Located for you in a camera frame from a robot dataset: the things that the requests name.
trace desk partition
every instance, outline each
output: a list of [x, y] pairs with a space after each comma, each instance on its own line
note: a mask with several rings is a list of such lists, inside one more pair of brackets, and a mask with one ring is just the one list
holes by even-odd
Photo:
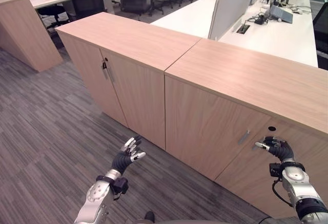
[[218, 40], [246, 12], [251, 0], [216, 0], [209, 39]]

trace robot finger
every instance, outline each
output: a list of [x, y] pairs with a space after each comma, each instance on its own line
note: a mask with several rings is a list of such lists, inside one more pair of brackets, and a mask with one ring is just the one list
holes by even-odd
[[146, 156], [145, 152], [139, 152], [139, 153], [135, 154], [134, 156], [131, 156], [131, 161], [132, 162], [137, 161], [145, 156]]

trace wooden cabinet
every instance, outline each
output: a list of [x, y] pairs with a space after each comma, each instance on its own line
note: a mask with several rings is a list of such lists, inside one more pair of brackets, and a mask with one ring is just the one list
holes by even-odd
[[[164, 71], [200, 38], [108, 13], [56, 30], [101, 108], [165, 149]], [[100, 68], [104, 59], [108, 80]]]
[[0, 0], [0, 48], [38, 72], [63, 59], [29, 0]]
[[[270, 131], [269, 126], [277, 130]], [[290, 144], [296, 161], [305, 166], [310, 176], [310, 183], [327, 202], [327, 137], [274, 118], [262, 127], [252, 141], [215, 179], [215, 182], [274, 218], [296, 215], [293, 208], [279, 200], [271, 190], [274, 178], [270, 177], [269, 163], [279, 162], [279, 159], [265, 150], [254, 147], [254, 143], [265, 136], [278, 136]], [[281, 183], [276, 188], [284, 199], [289, 200]]]
[[60, 34], [60, 38], [95, 102], [107, 115], [127, 126], [113, 84], [103, 71], [99, 48], [69, 35]]
[[164, 74], [108, 50], [112, 82], [128, 127], [165, 149]]
[[270, 117], [166, 76], [166, 150], [214, 180]]

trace cable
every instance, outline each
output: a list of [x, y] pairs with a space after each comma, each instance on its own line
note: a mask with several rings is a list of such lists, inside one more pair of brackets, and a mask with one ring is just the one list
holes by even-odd
[[269, 218], [271, 218], [271, 217], [266, 217], [266, 218], [263, 218], [258, 224], [261, 224], [264, 220], [266, 220], [266, 219], [269, 219]]
[[282, 182], [281, 178], [278, 178], [277, 180], [273, 181], [272, 184], [272, 191], [273, 193], [283, 202], [287, 203], [289, 205], [289, 207], [293, 207], [293, 205], [290, 202], [287, 202], [285, 199], [283, 199], [275, 190], [275, 186], [278, 182]]
[[247, 20], [245, 20], [245, 23], [246, 22], [255, 23], [259, 19], [263, 20], [261, 24], [267, 24], [269, 21], [269, 18], [266, 16], [266, 14], [263, 12], [260, 12], [257, 15], [252, 16], [252, 17], [248, 18]]

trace cabinet handle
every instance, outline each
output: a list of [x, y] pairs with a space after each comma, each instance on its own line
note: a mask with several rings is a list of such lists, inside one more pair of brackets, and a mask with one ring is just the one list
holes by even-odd
[[101, 67], [102, 67], [102, 70], [104, 72], [105, 79], [108, 79], [108, 76], [109, 76], [112, 83], [114, 83], [115, 82], [114, 75], [112, 73], [111, 66], [109, 65], [108, 59], [106, 57], [105, 57], [104, 61], [102, 61], [102, 66]]
[[102, 63], [101, 69], [102, 69], [102, 73], [104, 74], [105, 79], [108, 79], [107, 65], [105, 62]]
[[114, 83], [115, 82], [115, 78], [114, 78], [114, 74], [112, 73], [112, 68], [109, 65], [109, 63], [107, 63], [107, 71], [108, 71], [109, 78], [111, 79], [112, 83]]
[[241, 139], [238, 141], [238, 144], [241, 145], [245, 139], [247, 139], [248, 135], [251, 133], [250, 130], [247, 130], [246, 133], [244, 134], [243, 137], [241, 137]]

